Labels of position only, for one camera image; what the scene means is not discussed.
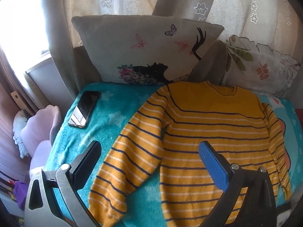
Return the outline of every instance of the pink chair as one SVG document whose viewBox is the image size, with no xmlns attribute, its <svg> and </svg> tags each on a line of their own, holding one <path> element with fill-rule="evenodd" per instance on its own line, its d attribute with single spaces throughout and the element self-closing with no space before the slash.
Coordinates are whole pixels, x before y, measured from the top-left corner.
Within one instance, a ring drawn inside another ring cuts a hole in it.
<svg viewBox="0 0 303 227">
<path fill-rule="evenodd" d="M 48 105 L 29 118 L 21 131 L 22 142 L 31 156 L 30 177 L 46 165 L 62 117 L 57 106 Z"/>
</svg>

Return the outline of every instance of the pink butterfly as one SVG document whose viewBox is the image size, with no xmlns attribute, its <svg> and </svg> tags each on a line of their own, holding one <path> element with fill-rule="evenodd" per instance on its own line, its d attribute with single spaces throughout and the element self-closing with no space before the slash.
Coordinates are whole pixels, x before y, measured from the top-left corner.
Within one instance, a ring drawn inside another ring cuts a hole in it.
<svg viewBox="0 0 303 227">
<path fill-rule="evenodd" d="M 147 42 L 144 42 L 138 34 L 136 34 L 136 40 L 138 43 L 131 46 L 131 49 L 143 49 L 144 46 L 147 45 Z"/>
<path fill-rule="evenodd" d="M 178 49 L 178 53 L 180 53 L 182 50 L 184 50 L 188 47 L 187 41 L 179 41 L 179 42 L 175 42 L 175 44 L 180 46 L 180 48 Z"/>
</svg>

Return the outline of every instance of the teal blanket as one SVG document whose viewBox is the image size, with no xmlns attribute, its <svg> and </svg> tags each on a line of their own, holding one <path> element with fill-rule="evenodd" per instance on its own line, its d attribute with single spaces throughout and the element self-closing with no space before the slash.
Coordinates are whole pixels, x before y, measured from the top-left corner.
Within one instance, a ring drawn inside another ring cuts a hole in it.
<svg viewBox="0 0 303 227">
<path fill-rule="evenodd" d="M 57 134 L 51 150 L 46 170 L 56 170 L 64 163 L 70 163 L 93 140 L 101 143 L 102 154 L 90 175 L 85 187 L 78 190 L 78 194 L 88 207 L 88 194 L 94 178 L 121 130 L 137 111 L 137 109 L 151 96 L 159 86 L 134 86 L 113 83 L 95 83 L 87 85 L 78 95 L 66 114 L 63 125 Z M 68 120 L 76 107 L 80 96 L 86 90 L 99 90 L 99 98 L 90 121 L 86 128 L 81 129 L 68 125 Z M 271 105 L 276 116 L 284 122 L 284 139 L 287 154 L 290 157 L 289 173 L 292 191 L 303 180 L 301 165 L 303 164 L 303 138 L 300 122 L 294 112 L 292 104 L 284 99 L 259 96 L 262 102 Z M 63 214 L 70 214 L 63 202 L 58 189 L 55 194 Z M 284 193 L 279 189 L 277 205 L 284 202 Z M 165 227 L 166 223 L 161 210 L 159 193 L 159 170 L 135 192 L 127 197 L 128 210 L 124 218 L 115 227 Z"/>
</svg>

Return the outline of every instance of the blue gripper pad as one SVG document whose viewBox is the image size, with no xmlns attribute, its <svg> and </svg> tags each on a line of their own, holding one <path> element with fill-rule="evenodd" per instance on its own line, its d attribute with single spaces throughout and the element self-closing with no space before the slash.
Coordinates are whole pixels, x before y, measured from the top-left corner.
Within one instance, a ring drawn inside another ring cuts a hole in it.
<svg viewBox="0 0 303 227">
<path fill-rule="evenodd" d="M 205 142 L 199 145 L 199 156 L 205 165 L 208 173 L 214 181 L 216 187 L 225 192 L 228 188 L 228 175 L 223 166 L 219 163 L 216 156 L 207 147 Z"/>
</svg>

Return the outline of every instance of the sweater sleeve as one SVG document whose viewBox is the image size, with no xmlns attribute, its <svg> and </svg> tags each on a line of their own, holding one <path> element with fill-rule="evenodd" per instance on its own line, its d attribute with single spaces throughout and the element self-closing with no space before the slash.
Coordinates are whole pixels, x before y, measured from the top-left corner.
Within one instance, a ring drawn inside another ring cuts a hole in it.
<svg viewBox="0 0 303 227">
<path fill-rule="evenodd" d="M 159 89 L 139 108 L 101 165 L 89 194 L 89 210 L 102 226 L 112 226 L 123 217 L 126 195 L 135 191 L 159 165 L 167 98 Z"/>
<path fill-rule="evenodd" d="M 286 154 L 281 125 L 278 118 L 270 108 L 270 105 L 267 103 L 262 103 L 262 105 L 265 111 L 266 126 L 269 131 L 269 152 L 272 154 L 272 158 L 276 164 L 279 184 L 281 185 L 285 194 L 285 199 L 287 200 L 291 196 L 291 186 L 285 164 Z"/>
</svg>

